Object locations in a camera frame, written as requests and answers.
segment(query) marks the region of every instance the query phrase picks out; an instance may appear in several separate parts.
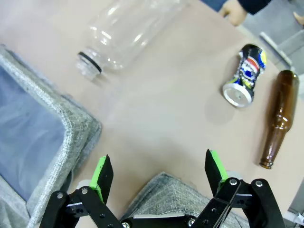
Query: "beige table surface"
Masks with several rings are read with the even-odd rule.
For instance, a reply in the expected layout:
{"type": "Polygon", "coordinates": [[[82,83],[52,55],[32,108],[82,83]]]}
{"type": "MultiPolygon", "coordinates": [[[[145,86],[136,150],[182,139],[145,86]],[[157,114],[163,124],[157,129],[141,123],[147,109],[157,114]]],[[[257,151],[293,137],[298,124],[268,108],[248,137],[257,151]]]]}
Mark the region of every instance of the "beige table surface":
{"type": "MultiPolygon", "coordinates": [[[[237,53],[250,40],[192,0],[129,68],[90,82],[75,69],[74,60],[85,45],[87,22],[109,1],[0,0],[0,43],[103,123],[101,140],[74,186],[90,179],[99,157],[109,154],[114,180],[108,206],[117,216],[161,171],[210,197],[204,158],[212,148],[227,170],[239,172],[245,181],[267,179],[284,213],[303,178],[304,105],[298,102],[273,169],[258,166],[275,66],[269,63],[260,77],[250,107],[232,107],[221,86],[232,77],[237,53]]],[[[78,227],[94,227],[87,221],[78,227]]]]}

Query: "can lid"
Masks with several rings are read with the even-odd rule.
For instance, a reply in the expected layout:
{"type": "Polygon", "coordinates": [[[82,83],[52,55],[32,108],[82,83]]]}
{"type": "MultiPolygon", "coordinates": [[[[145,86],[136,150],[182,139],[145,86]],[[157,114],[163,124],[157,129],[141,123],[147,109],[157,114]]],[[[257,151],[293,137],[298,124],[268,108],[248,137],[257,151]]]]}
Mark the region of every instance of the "can lid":
{"type": "Polygon", "coordinates": [[[252,96],[243,86],[235,83],[223,86],[224,97],[234,106],[243,108],[251,104],[252,96]]]}

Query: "label on can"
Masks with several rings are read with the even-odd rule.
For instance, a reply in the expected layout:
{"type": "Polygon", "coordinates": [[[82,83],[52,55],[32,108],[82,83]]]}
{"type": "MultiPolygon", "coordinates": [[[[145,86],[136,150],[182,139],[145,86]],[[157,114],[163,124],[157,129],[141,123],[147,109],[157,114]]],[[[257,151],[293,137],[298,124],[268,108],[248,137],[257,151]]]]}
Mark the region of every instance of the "label on can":
{"type": "Polygon", "coordinates": [[[232,80],[223,86],[224,97],[234,106],[246,107],[253,101],[254,88],[266,67],[266,53],[253,44],[239,52],[241,61],[232,80]]]}

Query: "gray felt container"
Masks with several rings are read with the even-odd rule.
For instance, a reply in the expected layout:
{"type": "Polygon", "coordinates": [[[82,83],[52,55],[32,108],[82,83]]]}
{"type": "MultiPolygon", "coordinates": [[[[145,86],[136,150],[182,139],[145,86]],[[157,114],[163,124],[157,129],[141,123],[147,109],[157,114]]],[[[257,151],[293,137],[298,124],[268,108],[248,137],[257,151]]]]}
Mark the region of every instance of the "gray felt container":
{"type": "Polygon", "coordinates": [[[0,45],[0,227],[39,223],[100,134],[93,116],[0,45]]]}

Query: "gray fabric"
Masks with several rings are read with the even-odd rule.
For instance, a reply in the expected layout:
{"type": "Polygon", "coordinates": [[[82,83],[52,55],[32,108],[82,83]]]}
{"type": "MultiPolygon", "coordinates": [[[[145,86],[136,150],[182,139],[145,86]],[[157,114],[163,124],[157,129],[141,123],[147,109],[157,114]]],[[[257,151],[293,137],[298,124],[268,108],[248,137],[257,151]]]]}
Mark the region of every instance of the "gray fabric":
{"type": "Polygon", "coordinates": [[[7,183],[4,180],[0,181],[0,195],[3,195],[0,207],[4,210],[2,213],[4,224],[1,228],[24,227],[18,219],[24,214],[29,215],[27,227],[32,228],[40,221],[50,194],[61,188],[72,170],[77,173],[99,140],[101,125],[82,107],[76,105],[67,96],[62,96],[43,76],[30,69],[20,58],[3,46],[0,46],[0,67],[45,110],[60,119],[64,127],[62,144],[57,151],[54,151],[54,156],[49,157],[48,166],[45,171],[42,171],[41,179],[38,180],[27,202],[23,202],[26,203],[26,208],[14,210],[10,206],[7,199],[18,201],[20,205],[21,197],[12,188],[12,191],[4,192],[2,187],[7,183]]]}
{"type": "MultiPolygon", "coordinates": [[[[136,196],[121,220],[134,215],[165,215],[184,213],[197,217],[208,204],[195,189],[179,179],[161,173],[154,177],[136,196]]],[[[248,221],[230,213],[223,228],[248,228],[248,221]]]]}
{"type": "Polygon", "coordinates": [[[0,227],[26,227],[29,214],[26,202],[0,176],[0,227]]]}
{"type": "Polygon", "coordinates": [[[58,116],[27,94],[2,67],[0,129],[0,175],[28,200],[58,152],[65,130],[58,116]]]}

